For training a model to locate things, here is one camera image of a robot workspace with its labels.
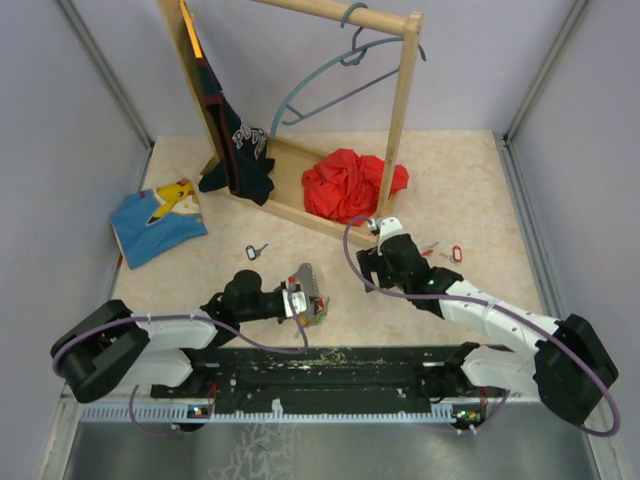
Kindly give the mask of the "key with red tag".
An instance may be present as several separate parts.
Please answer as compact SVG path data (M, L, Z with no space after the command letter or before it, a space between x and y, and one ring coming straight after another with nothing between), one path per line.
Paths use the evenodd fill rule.
M316 314L318 314L321 311L326 311L328 309L328 305L330 301L329 297L316 296L316 297L312 297L311 300L313 301L314 312Z
M451 263L460 264L463 261L463 250L459 245L454 245L450 253L441 253L441 256Z

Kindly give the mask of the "grey key organiser plate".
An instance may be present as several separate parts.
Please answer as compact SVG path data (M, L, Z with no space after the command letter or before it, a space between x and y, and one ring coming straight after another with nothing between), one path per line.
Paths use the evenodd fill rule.
M305 315L307 317L311 317L316 314L314 312L314 305L311 298L322 296L318 288L316 276L314 274L312 265L310 263L300 264L297 271L294 273L294 278L300 284L301 290L303 290L307 295L308 311Z

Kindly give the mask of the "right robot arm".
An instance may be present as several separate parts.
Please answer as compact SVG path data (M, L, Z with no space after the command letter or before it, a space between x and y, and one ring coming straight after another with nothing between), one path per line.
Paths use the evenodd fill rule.
M490 345L461 344L425 376L430 397L491 387L540 400L563 421L583 426L601 401L620 413L609 391L619 372L583 317L528 312L487 294L459 273L431 266L407 233L356 254L366 290L388 290L417 309L479 330Z

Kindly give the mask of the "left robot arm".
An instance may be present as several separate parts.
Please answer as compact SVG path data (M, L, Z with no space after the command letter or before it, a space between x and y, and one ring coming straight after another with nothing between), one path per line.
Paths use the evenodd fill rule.
M123 301L109 300L54 344L53 370L80 403L124 386L176 388L194 397L206 389L208 373L191 350L218 348L237 338L245 322L296 318L307 306L296 278L266 292L253 270L239 271L187 314L136 314Z

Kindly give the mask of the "key with grey tag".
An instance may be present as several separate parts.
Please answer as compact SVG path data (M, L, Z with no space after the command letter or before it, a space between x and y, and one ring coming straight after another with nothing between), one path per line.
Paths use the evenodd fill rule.
M263 251L269 246L268 243L265 243L264 245L260 246L260 247L255 247L253 245L247 245L245 247L245 253L247 258L250 261L255 261L257 260L263 253Z

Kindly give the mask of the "red crumpled cloth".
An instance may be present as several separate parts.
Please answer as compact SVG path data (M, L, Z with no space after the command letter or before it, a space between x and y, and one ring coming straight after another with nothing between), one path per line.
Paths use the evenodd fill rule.
M338 149L306 170L301 179L307 213L348 224L354 217L376 212L384 161Z

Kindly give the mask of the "blue Pikachu shirt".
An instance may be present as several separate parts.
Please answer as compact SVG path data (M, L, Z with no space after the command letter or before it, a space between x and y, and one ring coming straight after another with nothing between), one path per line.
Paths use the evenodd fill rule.
M109 220L131 269L207 234L196 188L187 178L126 196Z

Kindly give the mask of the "navy blue shirt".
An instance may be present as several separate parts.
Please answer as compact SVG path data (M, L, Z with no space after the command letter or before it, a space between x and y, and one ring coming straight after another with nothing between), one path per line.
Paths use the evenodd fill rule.
M267 156L266 131L249 126L235 112L206 58L198 59L196 65L201 105L218 157L216 166L199 181L199 189L227 188L232 195L262 206L275 188L269 177L275 160Z

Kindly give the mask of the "wooden clothes rack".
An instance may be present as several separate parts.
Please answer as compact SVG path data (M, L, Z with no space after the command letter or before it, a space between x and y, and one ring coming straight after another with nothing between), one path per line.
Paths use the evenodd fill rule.
M391 192L393 169L396 167L424 14L413 12L407 17L401 17L364 7L349 6L338 1L269 1L267 4L336 22L343 20L348 25L386 33L392 40L402 42L399 78L396 82L384 157L382 186L376 203L378 214L391 213L396 201L396 195ZM183 1L159 1L157 6L164 18L169 37L185 73L188 88L204 124L206 138L211 145L212 157L202 170L206 174L212 171L221 160L222 144L219 135L214 132L213 118L205 111L204 90L197 73L201 46L193 25L194 16ZM276 158L275 171L270 174L270 178L275 181L275 191L269 196L262 209L269 214L319 233L334 238L341 237L344 233L344 225L308 213L303 206L301 184L303 171L321 161L327 153L274 134L269 134L267 139L268 152Z

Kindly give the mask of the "teal plastic hanger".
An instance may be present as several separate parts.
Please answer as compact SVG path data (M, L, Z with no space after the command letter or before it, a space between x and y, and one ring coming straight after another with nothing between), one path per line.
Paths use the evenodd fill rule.
M392 126L399 129L403 127L415 64L418 60L422 62L426 60L426 53L421 45L423 13L413 12L407 16L399 16L371 9L364 1L351 4L340 1L270 1L268 4L296 13L335 21L342 28L348 25L355 28L347 51L310 72L284 97L270 125L272 136L277 134L281 126L298 125L389 78L397 79ZM361 65L371 50L389 44L402 46L401 58L397 67L307 112L294 107L294 99L330 69L336 66L355 68Z

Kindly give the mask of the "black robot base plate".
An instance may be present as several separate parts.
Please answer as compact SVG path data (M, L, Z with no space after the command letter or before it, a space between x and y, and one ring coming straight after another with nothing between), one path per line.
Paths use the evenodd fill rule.
M218 414L428 413L446 399L501 395L456 368L462 346L314 347L300 355L249 348L189 352L197 371L181 387L152 386L154 399L210 399Z

